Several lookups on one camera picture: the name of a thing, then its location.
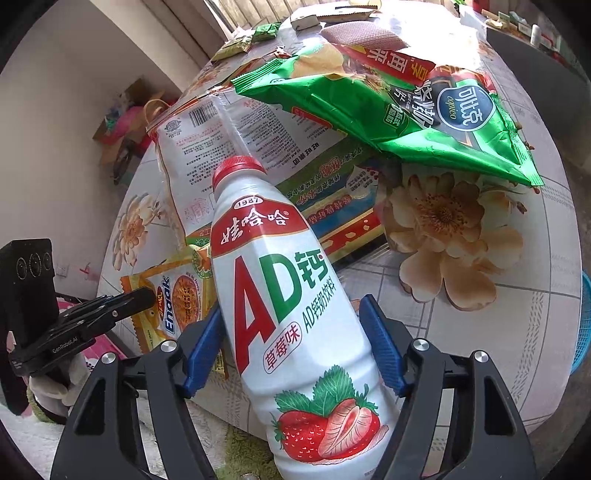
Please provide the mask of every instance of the white wall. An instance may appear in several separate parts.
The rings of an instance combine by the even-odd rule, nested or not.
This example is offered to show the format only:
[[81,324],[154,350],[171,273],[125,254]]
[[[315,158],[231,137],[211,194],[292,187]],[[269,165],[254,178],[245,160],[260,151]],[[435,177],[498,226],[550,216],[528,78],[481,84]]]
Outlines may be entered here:
[[[91,1],[151,58],[179,89],[184,90],[197,76],[200,67],[141,0]],[[203,56],[200,61],[205,64],[208,58]]]
[[178,89],[88,0],[59,0],[0,74],[0,247],[49,237],[70,265],[56,290],[92,298],[121,197],[92,140],[112,98],[145,74]]

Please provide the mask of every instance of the blue gripper pad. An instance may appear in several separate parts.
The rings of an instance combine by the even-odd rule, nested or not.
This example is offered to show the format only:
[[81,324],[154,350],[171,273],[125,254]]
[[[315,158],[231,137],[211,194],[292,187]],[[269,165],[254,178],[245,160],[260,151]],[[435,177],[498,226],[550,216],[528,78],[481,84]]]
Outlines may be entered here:
[[217,303],[214,311],[210,312],[207,318],[207,326],[187,359],[187,379],[183,385],[183,390],[187,398],[191,398],[197,393],[197,390],[205,386],[209,372],[212,369],[212,365],[226,334],[222,311]]
[[[403,355],[412,341],[406,327],[397,320],[386,318],[373,295],[366,295],[359,303],[359,321],[371,343],[372,353],[384,383],[400,397],[407,395],[410,385],[404,379]],[[391,334],[397,336],[396,347]]]

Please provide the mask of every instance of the red bottle cap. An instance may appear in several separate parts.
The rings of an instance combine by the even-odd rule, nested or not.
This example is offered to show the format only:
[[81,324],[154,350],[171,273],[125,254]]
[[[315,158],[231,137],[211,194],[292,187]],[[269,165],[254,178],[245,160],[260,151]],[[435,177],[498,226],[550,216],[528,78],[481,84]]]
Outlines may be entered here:
[[255,158],[247,157],[246,155],[236,155],[235,157],[227,158],[217,166],[215,172],[213,172],[213,189],[215,190],[221,179],[226,177],[228,174],[232,173],[233,171],[243,170],[245,168],[252,168],[253,170],[267,173],[265,171],[265,167],[263,167],[261,163]]

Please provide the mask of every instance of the hand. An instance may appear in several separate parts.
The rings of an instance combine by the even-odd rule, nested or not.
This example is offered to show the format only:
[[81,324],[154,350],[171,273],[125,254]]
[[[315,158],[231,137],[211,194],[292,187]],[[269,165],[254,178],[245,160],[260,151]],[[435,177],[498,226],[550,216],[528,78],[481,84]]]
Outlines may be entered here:
[[46,375],[29,377],[29,387],[35,395],[37,403],[44,409],[60,417],[67,417],[70,407],[76,403],[76,399],[89,377],[90,371],[86,366],[86,358],[82,353],[62,363],[59,368],[64,373],[67,373],[70,380],[69,387],[52,380]]

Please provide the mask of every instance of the plastic bottle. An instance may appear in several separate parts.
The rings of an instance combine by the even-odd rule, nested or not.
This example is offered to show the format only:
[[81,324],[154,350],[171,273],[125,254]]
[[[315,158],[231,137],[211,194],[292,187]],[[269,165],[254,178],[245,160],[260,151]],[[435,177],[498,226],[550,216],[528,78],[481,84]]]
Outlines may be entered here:
[[536,48],[540,48],[540,42],[542,39],[542,30],[536,24],[531,27],[531,38],[530,44]]
[[361,480],[396,409],[315,234],[251,157],[213,176],[212,267],[244,390],[285,480]]

